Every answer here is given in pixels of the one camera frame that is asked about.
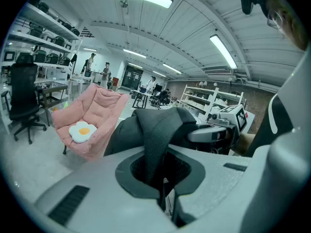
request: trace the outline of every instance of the ceiling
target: ceiling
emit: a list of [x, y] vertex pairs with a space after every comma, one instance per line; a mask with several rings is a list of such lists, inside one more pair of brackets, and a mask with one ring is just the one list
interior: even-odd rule
[[235, 60], [235, 73], [253, 81], [283, 85], [303, 55], [267, 26], [259, 6], [245, 15], [240, 0], [173, 0], [169, 9], [142, 0], [125, 0], [128, 8], [121, 8], [121, 0], [61, 1], [106, 48], [146, 55], [125, 54], [173, 80], [208, 80], [213, 79], [208, 74], [231, 71], [209, 39], [214, 34]]

